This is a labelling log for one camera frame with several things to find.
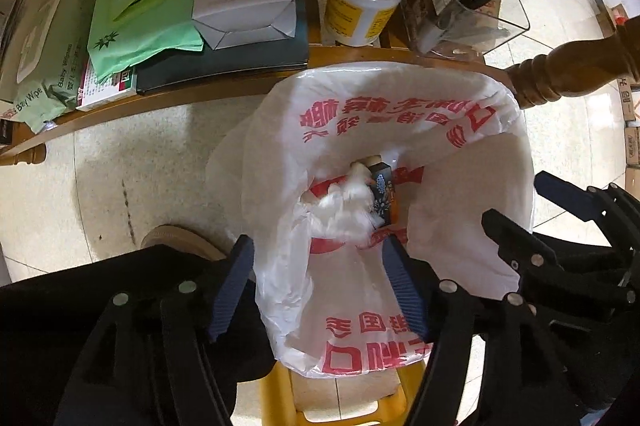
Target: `beige shoe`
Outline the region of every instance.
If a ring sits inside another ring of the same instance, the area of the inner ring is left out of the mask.
[[[158,226],[153,228],[142,239],[140,249],[145,247],[158,246],[173,247],[180,252],[196,254],[207,260],[215,262],[222,260],[226,256],[214,245],[188,229],[179,228],[178,226]]]

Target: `tile floor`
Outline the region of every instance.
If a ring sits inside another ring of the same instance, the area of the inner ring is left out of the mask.
[[[567,41],[602,36],[593,0],[522,3],[531,29],[488,54],[488,64],[504,68]],[[12,279],[134,250],[147,231],[164,223],[187,226],[229,248],[222,210],[203,189],[204,168],[216,144],[260,99],[203,102],[114,121],[49,143],[41,165],[2,168],[0,242]],[[578,186],[624,185],[623,120],[615,86],[525,114],[536,171],[545,169]],[[539,197],[534,228],[606,243],[593,224]],[[477,338],[460,419],[477,403],[482,347]],[[298,406],[318,421],[366,412],[372,401],[393,392],[397,376],[387,371],[338,381],[296,377],[294,383]],[[260,424],[256,393],[254,382],[240,386],[235,424]]]

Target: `yellow stool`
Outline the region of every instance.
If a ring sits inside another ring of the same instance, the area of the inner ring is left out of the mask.
[[[318,423],[308,421],[303,412],[296,410],[291,374],[280,362],[276,362],[269,375],[260,380],[262,426],[357,426],[370,422],[379,422],[380,426],[402,426],[420,388],[424,368],[421,361],[398,368],[398,390],[393,395],[379,399],[375,412]]]

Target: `wooden bench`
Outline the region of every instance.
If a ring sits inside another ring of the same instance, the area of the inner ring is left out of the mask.
[[[579,96],[593,92],[619,75],[638,75],[640,68],[635,66],[636,61],[640,62],[640,19],[638,22],[628,22],[629,29],[622,30],[623,34],[615,34],[606,40],[584,42],[589,46],[588,54],[581,50],[582,43],[566,44],[554,50],[548,60],[545,56],[538,56],[533,61],[527,60],[508,70],[500,70],[482,62],[417,56],[406,47],[406,30],[399,12],[392,16],[380,35],[379,48],[323,46],[319,2],[305,2],[310,46],[309,68],[375,60],[481,72],[511,88],[522,108],[554,101],[563,95]],[[90,112],[74,111],[65,114],[56,119],[56,127],[38,135],[34,135],[25,124],[16,124],[12,145],[0,151],[0,165],[18,162],[37,164],[46,157],[47,141],[121,117],[211,99],[266,94],[273,85],[288,75],[290,72],[226,74],[210,80],[190,82],[179,88],[115,101]]]

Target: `clear plastic box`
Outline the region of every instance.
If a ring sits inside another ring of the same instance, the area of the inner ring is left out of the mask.
[[[473,60],[529,30],[520,0],[470,10],[458,0],[402,0],[410,46],[418,54]]]

